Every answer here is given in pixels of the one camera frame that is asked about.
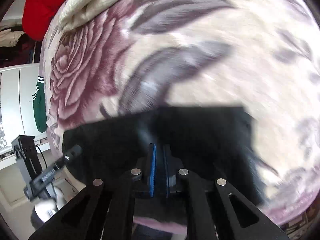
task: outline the bed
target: bed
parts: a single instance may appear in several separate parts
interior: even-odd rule
[[[243,105],[277,225],[320,189],[320,30],[304,0],[120,0],[63,33],[60,8],[42,44],[47,135],[171,106]]]

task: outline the wire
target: wire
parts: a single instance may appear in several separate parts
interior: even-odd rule
[[[44,160],[45,167],[47,168],[47,167],[48,167],[48,165],[47,165],[47,162],[45,161],[45,158],[44,158],[44,156],[43,156],[42,151],[40,150],[40,148],[39,148],[39,146],[38,146],[38,145],[36,145],[36,147],[38,148],[39,152],[41,153],[41,156],[42,156],[42,158],[43,158],[43,160]]]

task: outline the red cloth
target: red cloth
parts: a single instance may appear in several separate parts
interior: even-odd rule
[[[65,0],[26,0],[22,26],[33,40],[41,41],[46,34],[52,17]]]

